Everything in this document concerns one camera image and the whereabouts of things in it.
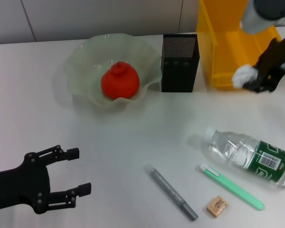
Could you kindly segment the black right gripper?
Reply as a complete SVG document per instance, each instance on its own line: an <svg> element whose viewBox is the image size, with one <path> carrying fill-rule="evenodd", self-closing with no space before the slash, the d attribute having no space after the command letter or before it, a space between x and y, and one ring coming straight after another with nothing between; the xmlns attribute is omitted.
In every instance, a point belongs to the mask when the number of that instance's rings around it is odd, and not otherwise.
<svg viewBox="0 0 285 228"><path fill-rule="evenodd" d="M265 51L265 61L259 59L255 64L257 77L266 79L252 80L244 83L243 89L254 92L273 92L276 90L279 81L285 76L285 38L281 41L272 39Z"/></svg>

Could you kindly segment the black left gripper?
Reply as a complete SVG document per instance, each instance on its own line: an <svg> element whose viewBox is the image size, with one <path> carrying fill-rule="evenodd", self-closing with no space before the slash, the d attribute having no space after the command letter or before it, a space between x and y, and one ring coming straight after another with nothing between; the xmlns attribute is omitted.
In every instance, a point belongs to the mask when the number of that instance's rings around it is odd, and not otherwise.
<svg viewBox="0 0 285 228"><path fill-rule="evenodd" d="M47 165L79 159L79 149L64 151L60 145L25 155L22 164L0 171L0 209L26 204L37 214L47 210L76 207L76 198L91 194L92 184L86 183L66 191L50 193Z"/></svg>

